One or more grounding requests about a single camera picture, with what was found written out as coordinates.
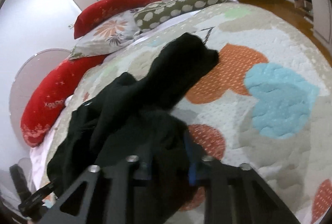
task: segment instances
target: pillow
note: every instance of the pillow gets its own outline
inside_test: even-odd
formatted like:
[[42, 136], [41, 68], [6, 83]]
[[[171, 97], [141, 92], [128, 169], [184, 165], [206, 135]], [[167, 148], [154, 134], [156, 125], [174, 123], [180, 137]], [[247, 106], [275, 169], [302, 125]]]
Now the pillow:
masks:
[[42, 80], [21, 118], [21, 131], [29, 146], [41, 144], [64, 108], [64, 101], [74, 93], [85, 72], [102, 63], [105, 57], [101, 55], [73, 61], [66, 59]]
[[207, 6], [227, 2], [228, 0], [170, 0], [147, 5], [134, 14], [137, 26], [147, 32], [168, 19], [180, 14], [197, 11]]
[[115, 15], [87, 33], [77, 42], [69, 59], [110, 54], [132, 43], [134, 34], [139, 31], [133, 17], [138, 10]]
[[101, 0], [87, 7], [74, 24], [74, 39], [78, 39], [106, 19], [134, 8], [145, 7], [160, 0]]

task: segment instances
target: quilt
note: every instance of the quilt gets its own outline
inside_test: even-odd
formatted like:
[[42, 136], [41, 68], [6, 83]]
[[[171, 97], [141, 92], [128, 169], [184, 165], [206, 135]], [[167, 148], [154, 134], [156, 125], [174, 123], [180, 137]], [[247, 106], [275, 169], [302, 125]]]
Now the quilt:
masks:
[[[332, 70], [300, 31], [251, 5], [210, 6], [89, 70], [61, 114], [46, 162], [72, 111], [125, 71], [144, 77], [184, 32], [217, 50], [220, 62], [172, 114], [208, 154], [232, 166], [250, 163], [302, 224], [319, 223], [332, 204]], [[45, 172], [41, 186], [47, 183]], [[203, 223], [204, 200], [200, 188], [168, 223]]]

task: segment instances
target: floral pillow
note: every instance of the floral pillow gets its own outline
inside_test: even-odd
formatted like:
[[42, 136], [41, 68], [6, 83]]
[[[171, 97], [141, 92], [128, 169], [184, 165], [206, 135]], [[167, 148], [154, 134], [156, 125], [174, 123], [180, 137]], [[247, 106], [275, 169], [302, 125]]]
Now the floral pillow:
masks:
[[133, 14], [139, 10], [132, 9], [112, 16], [87, 33], [79, 39], [69, 59], [110, 54], [131, 44], [134, 34], [139, 31]]

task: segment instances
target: red pillow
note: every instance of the red pillow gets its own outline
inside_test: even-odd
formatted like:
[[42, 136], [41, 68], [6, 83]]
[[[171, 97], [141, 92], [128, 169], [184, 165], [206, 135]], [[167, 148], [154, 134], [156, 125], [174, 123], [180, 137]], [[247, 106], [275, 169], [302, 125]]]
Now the red pillow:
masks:
[[74, 93], [83, 75], [90, 68], [102, 63], [106, 56], [65, 59], [42, 80], [21, 118], [21, 131], [29, 146], [41, 144], [64, 108], [66, 98]]
[[108, 18], [161, 0], [101, 0], [86, 8], [74, 25], [74, 39], [84, 36]]

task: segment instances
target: bedspread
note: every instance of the bedspread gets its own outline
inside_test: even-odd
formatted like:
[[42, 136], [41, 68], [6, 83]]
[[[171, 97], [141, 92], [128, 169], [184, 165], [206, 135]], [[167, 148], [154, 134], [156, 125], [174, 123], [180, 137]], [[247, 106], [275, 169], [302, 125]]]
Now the bedspread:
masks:
[[[144, 77], [184, 32], [216, 49], [220, 62], [172, 114], [208, 154], [233, 166], [250, 163], [302, 224], [319, 223], [332, 204], [332, 70], [300, 31], [251, 5], [210, 6], [89, 70], [61, 115], [46, 162], [66, 137], [72, 111], [125, 71]], [[199, 189], [168, 222], [203, 220]]]

